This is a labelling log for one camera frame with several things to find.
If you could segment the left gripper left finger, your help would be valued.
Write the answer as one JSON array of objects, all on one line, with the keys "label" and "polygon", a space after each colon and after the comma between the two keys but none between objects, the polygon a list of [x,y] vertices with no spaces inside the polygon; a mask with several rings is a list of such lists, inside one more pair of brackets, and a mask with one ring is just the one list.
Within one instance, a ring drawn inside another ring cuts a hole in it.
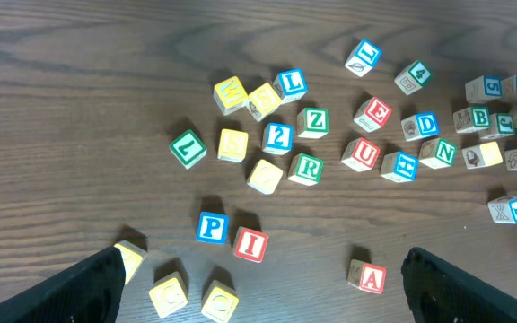
[{"label": "left gripper left finger", "polygon": [[125,278],[119,249],[105,248],[0,303],[0,323],[113,323]]}]

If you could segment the red A block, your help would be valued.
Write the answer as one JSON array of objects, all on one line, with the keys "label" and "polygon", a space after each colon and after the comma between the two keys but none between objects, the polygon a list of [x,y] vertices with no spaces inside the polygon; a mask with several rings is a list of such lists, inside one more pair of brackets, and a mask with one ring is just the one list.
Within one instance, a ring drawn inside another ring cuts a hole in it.
[{"label": "red A block", "polygon": [[349,264],[347,282],[361,291],[382,294],[386,274],[385,267],[352,259]]}]

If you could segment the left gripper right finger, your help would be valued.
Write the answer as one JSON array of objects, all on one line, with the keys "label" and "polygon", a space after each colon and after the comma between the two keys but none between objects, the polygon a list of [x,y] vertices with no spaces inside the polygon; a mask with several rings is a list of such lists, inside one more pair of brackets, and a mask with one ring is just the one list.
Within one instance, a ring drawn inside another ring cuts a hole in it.
[{"label": "left gripper right finger", "polygon": [[419,247],[401,266],[416,322],[517,323],[517,299]]}]

